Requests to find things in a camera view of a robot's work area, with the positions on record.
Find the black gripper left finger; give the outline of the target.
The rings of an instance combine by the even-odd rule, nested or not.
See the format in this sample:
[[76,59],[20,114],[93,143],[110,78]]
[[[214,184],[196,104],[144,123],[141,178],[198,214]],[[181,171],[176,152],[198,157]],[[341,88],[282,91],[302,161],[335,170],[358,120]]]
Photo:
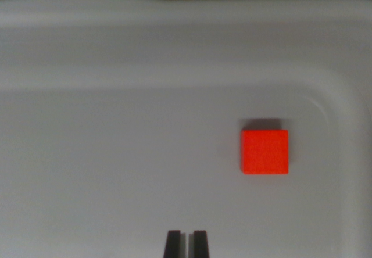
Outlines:
[[180,230],[170,230],[167,233],[163,258],[186,258],[187,240],[186,234]]

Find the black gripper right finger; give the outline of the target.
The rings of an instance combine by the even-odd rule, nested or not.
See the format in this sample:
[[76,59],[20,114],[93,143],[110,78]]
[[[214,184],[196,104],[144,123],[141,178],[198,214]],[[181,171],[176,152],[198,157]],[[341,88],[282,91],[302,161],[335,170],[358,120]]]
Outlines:
[[205,230],[196,230],[188,237],[189,258],[209,258],[208,234]]

